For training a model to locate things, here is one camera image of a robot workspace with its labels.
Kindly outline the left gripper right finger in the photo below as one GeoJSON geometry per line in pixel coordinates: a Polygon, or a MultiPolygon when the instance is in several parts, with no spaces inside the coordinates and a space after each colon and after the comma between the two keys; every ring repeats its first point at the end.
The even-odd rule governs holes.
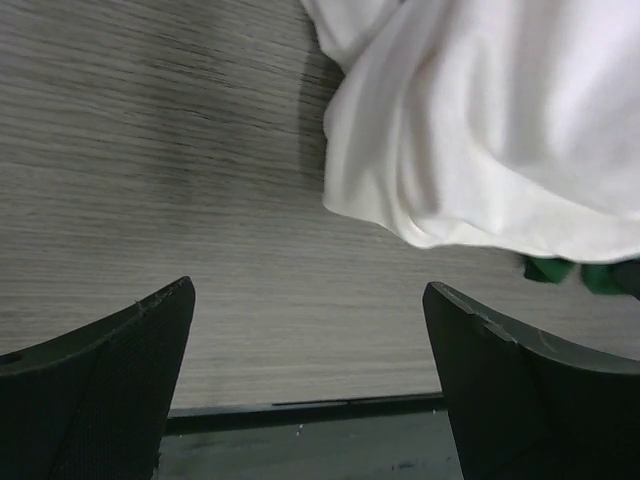
{"type": "Polygon", "coordinates": [[[639,363],[431,282],[431,348],[466,479],[636,479],[639,363]]]}

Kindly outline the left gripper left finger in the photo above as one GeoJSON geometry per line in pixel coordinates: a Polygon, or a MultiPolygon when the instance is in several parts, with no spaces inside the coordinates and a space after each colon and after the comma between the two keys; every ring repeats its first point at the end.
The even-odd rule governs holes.
{"type": "Polygon", "coordinates": [[[2,478],[152,478],[194,308],[194,285],[182,277],[2,355],[2,478]]]}

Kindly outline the white and green raglan t-shirt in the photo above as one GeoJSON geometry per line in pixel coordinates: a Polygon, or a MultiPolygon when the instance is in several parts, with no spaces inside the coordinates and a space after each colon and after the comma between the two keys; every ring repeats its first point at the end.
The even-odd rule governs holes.
{"type": "Polygon", "coordinates": [[[639,292],[635,1],[307,1],[344,79],[325,207],[412,246],[496,247],[524,275],[639,292]]]}

